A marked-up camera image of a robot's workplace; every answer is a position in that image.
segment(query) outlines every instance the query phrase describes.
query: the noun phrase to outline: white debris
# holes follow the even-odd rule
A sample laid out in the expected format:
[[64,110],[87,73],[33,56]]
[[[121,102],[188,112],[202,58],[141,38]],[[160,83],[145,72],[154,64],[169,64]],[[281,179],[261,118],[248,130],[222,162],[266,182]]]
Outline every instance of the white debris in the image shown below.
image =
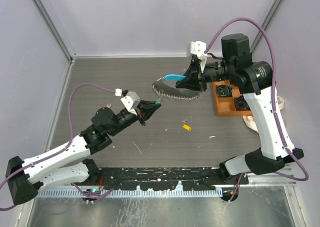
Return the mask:
[[142,155],[142,153],[141,153],[141,151],[140,151],[140,149],[139,149],[139,147],[134,143],[134,142],[132,142],[134,145],[135,145],[135,147],[138,149],[138,151],[140,152],[140,155]]

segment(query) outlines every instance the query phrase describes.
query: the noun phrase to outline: white cable clip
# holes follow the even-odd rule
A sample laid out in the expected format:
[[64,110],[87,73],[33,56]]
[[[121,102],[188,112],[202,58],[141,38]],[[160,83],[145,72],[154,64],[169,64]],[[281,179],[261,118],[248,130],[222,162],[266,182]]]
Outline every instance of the white cable clip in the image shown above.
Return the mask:
[[120,88],[116,88],[115,89],[115,96],[122,96],[122,89],[120,89]]

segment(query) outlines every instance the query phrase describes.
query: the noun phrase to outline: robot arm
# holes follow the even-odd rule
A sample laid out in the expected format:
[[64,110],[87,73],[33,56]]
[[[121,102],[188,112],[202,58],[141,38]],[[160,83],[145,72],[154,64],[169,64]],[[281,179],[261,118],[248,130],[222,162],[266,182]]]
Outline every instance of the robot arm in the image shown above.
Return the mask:
[[[222,60],[219,58],[219,61],[207,63],[206,44],[200,41],[192,42],[190,45],[190,66],[183,77],[180,76],[180,80],[176,82],[176,89],[172,88],[171,90],[163,83],[155,82],[153,90],[157,94],[162,93],[169,97],[175,91],[175,99],[185,99],[186,93],[195,95],[197,92],[206,91],[207,83],[229,80],[232,85],[239,88],[252,111],[261,147],[256,151],[221,163],[219,165],[221,178],[226,179],[246,172],[253,172],[256,175],[276,172],[282,169],[286,163],[293,162],[293,159],[282,145],[274,118],[271,102],[272,68],[267,62],[252,61],[249,39],[241,33],[222,37],[221,44]],[[278,105],[276,108],[287,148],[297,159],[301,159],[304,153],[302,149],[294,147],[286,131]]]
[[[161,107],[160,103],[141,100],[135,92],[117,89],[116,96],[121,95],[125,108],[117,115],[108,107],[100,108],[91,119],[92,125],[74,137],[68,148],[68,143],[65,143],[35,157],[22,160],[16,156],[8,161],[6,177],[31,164],[31,167],[8,180],[15,205],[30,201],[38,192],[48,188],[84,181],[95,183],[98,180],[100,171],[92,159],[85,159],[73,166],[63,166],[103,150],[112,143],[109,136],[115,136],[136,121],[146,125],[146,121]],[[33,165],[34,162],[54,154],[57,155]]]

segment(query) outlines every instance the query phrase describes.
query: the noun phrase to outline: cylindrical motor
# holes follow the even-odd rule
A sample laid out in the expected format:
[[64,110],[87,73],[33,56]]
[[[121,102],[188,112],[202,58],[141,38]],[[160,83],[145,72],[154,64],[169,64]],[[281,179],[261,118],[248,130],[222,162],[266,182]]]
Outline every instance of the cylindrical motor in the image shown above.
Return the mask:
[[255,75],[256,82],[258,83],[261,90],[264,87],[271,86],[272,68],[267,62],[255,62],[251,66],[249,66],[249,69],[251,69],[253,74]]
[[203,74],[206,83],[223,81],[227,75],[226,65],[222,61],[207,63]]

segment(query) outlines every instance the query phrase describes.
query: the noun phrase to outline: table surface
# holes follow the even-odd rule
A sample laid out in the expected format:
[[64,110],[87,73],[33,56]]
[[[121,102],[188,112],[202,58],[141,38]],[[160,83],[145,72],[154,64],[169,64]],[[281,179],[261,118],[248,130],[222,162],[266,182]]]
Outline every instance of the table surface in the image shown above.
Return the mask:
[[[142,100],[153,101],[157,96],[152,83],[166,74],[183,74],[188,66],[189,60],[183,57],[77,59],[52,148],[69,140],[67,103],[77,85],[89,82],[110,89],[128,89]],[[109,92],[80,88],[71,106],[75,133],[91,125],[96,111],[107,104],[116,114],[124,108],[119,97]],[[186,118],[191,131],[182,128]],[[111,145],[90,157],[99,167],[217,167],[260,147],[259,135],[247,128],[241,117],[214,114],[211,89],[194,102],[164,99],[146,126],[136,122],[111,139]]]

